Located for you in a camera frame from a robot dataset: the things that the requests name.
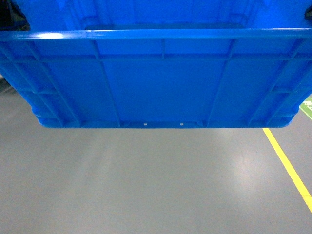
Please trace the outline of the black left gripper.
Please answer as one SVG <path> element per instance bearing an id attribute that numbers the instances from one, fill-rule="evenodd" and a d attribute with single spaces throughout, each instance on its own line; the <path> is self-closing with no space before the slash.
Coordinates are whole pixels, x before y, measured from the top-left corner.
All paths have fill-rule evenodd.
<path id="1" fill-rule="evenodd" d="M 30 24 L 25 14 L 12 0 L 0 1 L 0 30 L 29 31 Z"/>

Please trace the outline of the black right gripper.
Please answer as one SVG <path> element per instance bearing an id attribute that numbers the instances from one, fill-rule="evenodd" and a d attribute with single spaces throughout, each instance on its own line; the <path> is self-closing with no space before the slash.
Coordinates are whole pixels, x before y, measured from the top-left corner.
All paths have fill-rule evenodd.
<path id="1" fill-rule="evenodd" d="M 312 20 L 312 6 L 305 10 L 304 18 L 306 20 Z"/>

